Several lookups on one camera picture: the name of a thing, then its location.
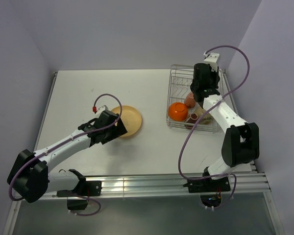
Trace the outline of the orange white bowl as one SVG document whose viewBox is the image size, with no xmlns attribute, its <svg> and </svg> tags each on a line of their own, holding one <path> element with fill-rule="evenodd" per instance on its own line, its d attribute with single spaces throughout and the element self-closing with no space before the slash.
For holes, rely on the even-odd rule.
<svg viewBox="0 0 294 235">
<path fill-rule="evenodd" d="M 188 107 L 182 102 L 175 102 L 169 106 L 168 115 L 174 121 L 184 121 L 188 116 Z"/>
</svg>

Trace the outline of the dark brown mug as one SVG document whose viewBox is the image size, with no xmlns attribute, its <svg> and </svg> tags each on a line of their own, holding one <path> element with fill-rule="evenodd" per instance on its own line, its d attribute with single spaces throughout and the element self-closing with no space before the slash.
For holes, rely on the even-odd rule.
<svg viewBox="0 0 294 235">
<path fill-rule="evenodd" d="M 199 119 L 198 114 L 196 113 L 191 113 L 185 120 L 185 128 L 186 129 L 192 129 L 192 127 L 194 126 L 194 124 L 196 123 L 196 121 Z"/>
</svg>

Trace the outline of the pink coffee mug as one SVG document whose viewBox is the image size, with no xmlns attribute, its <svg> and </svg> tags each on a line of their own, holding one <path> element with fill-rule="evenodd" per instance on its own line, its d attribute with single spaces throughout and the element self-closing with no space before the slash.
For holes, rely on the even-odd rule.
<svg viewBox="0 0 294 235">
<path fill-rule="evenodd" d="M 196 106 L 196 101 L 194 99 L 194 94 L 192 92 L 189 92 L 186 98 L 184 99 L 184 104 L 187 106 L 187 108 L 192 109 Z"/>
</svg>

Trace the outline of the beige ceramic bowl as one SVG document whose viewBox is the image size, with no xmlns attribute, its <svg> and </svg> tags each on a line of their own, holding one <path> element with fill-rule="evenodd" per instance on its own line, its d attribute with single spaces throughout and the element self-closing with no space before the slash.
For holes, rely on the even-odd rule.
<svg viewBox="0 0 294 235">
<path fill-rule="evenodd" d="M 206 111 L 203 108 L 201 108 L 200 106 L 198 106 L 194 110 L 194 113 L 198 114 L 199 118 L 202 118 L 201 121 L 199 122 L 199 124 L 208 125 L 213 121 L 213 117 L 209 113 L 204 115 L 205 112 Z"/>
</svg>

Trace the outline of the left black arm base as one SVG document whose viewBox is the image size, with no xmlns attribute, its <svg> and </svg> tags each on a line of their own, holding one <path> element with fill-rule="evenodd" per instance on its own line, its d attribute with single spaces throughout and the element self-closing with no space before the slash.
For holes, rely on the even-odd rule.
<svg viewBox="0 0 294 235">
<path fill-rule="evenodd" d="M 85 181 L 74 190 L 60 190 L 56 193 L 57 197 L 67 198 L 67 209 L 79 216 L 90 216 L 99 213 L 101 204 L 98 200 L 92 198 L 101 195 L 102 181 Z M 97 210 L 90 214 L 82 214 L 87 206 L 95 204 L 98 206 Z"/>
</svg>

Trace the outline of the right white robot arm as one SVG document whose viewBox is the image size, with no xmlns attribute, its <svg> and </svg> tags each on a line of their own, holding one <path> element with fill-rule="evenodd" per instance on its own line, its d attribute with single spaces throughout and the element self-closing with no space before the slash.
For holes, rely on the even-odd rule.
<svg viewBox="0 0 294 235">
<path fill-rule="evenodd" d="M 259 127 L 239 117 L 224 101 L 218 91 L 219 73 L 209 64 L 194 65 L 190 89 L 194 100 L 208 111 L 225 133 L 221 157 L 206 168 L 208 175 L 202 179 L 203 187 L 212 191 L 223 178 L 239 165 L 259 158 Z"/>
</svg>

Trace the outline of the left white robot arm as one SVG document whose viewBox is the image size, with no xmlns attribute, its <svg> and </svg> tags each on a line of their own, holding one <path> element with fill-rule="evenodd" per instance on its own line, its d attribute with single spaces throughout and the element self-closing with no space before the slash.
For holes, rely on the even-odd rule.
<svg viewBox="0 0 294 235">
<path fill-rule="evenodd" d="M 119 114 L 104 110 L 80 125 L 63 140 L 35 152 L 21 151 L 7 178 L 9 190 L 21 200 L 33 203 L 47 192 L 59 191 L 65 196 L 87 194 L 86 178 L 75 169 L 52 174 L 60 163 L 95 144 L 108 143 L 127 133 Z"/>
</svg>

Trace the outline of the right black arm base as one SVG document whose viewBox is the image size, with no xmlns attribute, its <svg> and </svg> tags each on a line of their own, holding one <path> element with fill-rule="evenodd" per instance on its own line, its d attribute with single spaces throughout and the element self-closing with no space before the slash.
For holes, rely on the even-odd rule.
<svg viewBox="0 0 294 235">
<path fill-rule="evenodd" d="M 183 185 L 188 193 L 204 193 L 200 196 L 202 205 L 207 209 L 214 210 L 222 205 L 222 192 L 230 192 L 230 182 L 227 177 L 221 179 L 203 179 L 197 181 L 187 180 Z"/>
</svg>

